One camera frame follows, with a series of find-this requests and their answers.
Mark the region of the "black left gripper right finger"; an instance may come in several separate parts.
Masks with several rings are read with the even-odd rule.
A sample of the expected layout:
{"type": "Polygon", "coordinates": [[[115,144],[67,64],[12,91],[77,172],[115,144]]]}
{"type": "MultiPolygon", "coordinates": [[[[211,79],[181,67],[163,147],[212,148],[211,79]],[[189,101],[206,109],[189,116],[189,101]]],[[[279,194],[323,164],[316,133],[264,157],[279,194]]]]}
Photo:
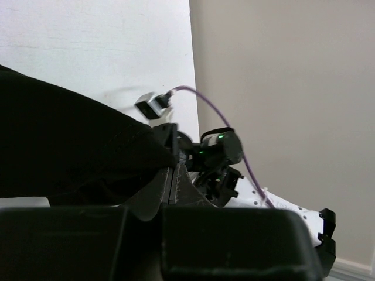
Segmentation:
{"type": "Polygon", "coordinates": [[[162,210],[161,272],[165,280],[318,280],[319,259],[298,214],[215,207],[180,165],[162,210]]]}

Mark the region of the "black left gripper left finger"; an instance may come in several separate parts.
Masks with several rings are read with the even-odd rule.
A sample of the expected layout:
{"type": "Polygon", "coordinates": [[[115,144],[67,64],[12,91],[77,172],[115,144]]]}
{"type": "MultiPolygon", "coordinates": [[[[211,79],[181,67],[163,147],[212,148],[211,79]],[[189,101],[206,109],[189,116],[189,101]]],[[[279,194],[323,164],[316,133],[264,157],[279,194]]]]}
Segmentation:
{"type": "Polygon", "coordinates": [[[118,207],[1,210],[2,280],[133,280],[158,263],[168,169],[118,207]]]}

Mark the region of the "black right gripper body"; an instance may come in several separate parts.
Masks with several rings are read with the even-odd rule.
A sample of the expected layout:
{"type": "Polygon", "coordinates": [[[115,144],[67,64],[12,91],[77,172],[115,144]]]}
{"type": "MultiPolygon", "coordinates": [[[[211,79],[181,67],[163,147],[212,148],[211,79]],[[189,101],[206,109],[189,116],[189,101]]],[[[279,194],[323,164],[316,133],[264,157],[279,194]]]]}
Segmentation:
{"type": "Polygon", "coordinates": [[[243,147],[233,128],[224,127],[204,133],[199,143],[178,130],[175,123],[152,128],[156,139],[172,152],[188,173],[197,173],[193,185],[207,199],[236,198],[236,184],[243,175],[231,165],[243,159],[243,147]]]}

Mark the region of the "black skirt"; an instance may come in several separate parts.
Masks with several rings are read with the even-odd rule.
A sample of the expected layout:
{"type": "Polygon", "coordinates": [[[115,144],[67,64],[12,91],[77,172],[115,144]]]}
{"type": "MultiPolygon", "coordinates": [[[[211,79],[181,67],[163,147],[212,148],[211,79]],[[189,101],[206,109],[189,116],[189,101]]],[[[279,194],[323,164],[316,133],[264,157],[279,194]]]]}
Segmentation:
{"type": "Polygon", "coordinates": [[[148,125],[1,67],[1,197],[119,205],[175,165],[148,125]]]}

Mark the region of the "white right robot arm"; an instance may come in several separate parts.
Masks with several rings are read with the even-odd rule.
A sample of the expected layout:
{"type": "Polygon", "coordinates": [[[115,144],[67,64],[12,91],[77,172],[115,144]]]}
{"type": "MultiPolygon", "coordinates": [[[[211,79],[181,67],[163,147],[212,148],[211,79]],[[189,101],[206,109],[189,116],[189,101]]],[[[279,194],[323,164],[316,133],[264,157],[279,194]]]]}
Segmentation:
{"type": "Polygon", "coordinates": [[[198,143],[176,124],[154,127],[177,160],[161,197],[165,280],[322,280],[336,259],[335,213],[291,203],[271,208],[234,168],[243,148],[232,128],[198,143]]]}

